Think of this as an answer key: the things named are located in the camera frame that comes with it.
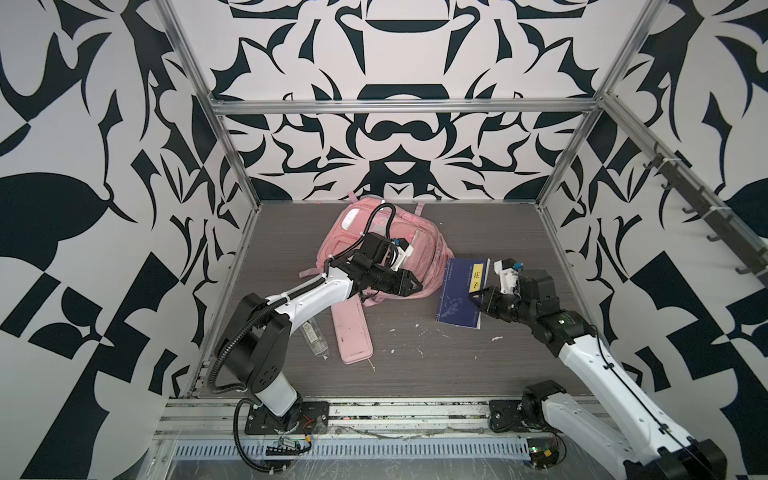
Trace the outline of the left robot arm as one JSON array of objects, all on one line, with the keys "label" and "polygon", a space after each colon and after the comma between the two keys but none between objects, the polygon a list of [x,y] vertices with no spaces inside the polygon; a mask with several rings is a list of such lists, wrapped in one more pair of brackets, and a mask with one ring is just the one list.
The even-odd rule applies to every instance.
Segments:
[{"label": "left robot arm", "polygon": [[244,297],[227,325],[206,387],[212,394],[238,392],[283,417],[300,403],[282,373],[295,331],[324,310],[361,292],[410,297],[423,289],[402,264],[413,252],[404,238],[366,233],[349,249],[324,261],[320,274],[300,286],[265,299]]}]

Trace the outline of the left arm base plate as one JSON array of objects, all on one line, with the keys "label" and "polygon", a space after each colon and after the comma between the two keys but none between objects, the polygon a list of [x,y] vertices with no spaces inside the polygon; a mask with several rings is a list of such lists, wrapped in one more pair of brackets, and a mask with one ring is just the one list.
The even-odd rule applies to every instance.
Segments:
[{"label": "left arm base plate", "polygon": [[330,413],[327,401],[301,401],[283,415],[276,415],[266,406],[251,406],[248,411],[244,432],[246,435],[277,435],[301,433],[306,425],[324,423]]}]

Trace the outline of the purple book yellow label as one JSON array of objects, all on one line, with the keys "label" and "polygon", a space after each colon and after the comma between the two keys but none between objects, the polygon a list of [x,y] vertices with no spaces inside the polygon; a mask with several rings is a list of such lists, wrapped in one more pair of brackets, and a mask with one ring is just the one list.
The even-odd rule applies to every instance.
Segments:
[{"label": "purple book yellow label", "polygon": [[451,258],[444,272],[436,321],[479,330],[482,314],[476,293],[487,286],[489,259]]}]

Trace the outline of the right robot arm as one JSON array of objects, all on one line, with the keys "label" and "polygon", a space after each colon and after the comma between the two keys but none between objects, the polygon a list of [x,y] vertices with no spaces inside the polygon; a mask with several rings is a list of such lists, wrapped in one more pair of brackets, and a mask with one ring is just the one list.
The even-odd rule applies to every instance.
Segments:
[{"label": "right robot arm", "polygon": [[527,326],[532,335],[586,385],[612,419],[584,410],[564,387],[547,380],[527,387],[516,408],[490,404],[489,427],[521,425],[565,435],[616,479],[723,479],[727,459],[711,440],[697,440],[667,415],[610,354],[596,328],[561,307],[544,270],[495,263],[500,286],[470,293],[480,313]]}]

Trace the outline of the pink student backpack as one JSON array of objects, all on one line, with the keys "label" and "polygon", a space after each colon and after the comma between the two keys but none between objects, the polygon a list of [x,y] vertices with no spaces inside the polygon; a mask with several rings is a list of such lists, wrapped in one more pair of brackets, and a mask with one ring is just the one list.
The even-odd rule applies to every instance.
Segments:
[{"label": "pink student backpack", "polygon": [[323,240],[315,265],[299,276],[351,267],[361,277],[367,270],[368,278],[353,288],[365,306],[400,299],[402,280],[416,289],[408,299],[432,295],[454,254],[437,225],[423,216],[424,206],[419,202],[410,212],[379,197],[353,197]]}]

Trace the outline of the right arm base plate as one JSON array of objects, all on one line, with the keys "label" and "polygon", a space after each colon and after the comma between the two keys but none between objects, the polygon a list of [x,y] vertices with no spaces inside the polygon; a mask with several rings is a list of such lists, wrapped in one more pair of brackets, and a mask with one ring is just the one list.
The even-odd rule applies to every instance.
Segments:
[{"label": "right arm base plate", "polygon": [[491,400],[488,406],[489,428],[494,433],[560,433],[545,420],[540,400]]}]

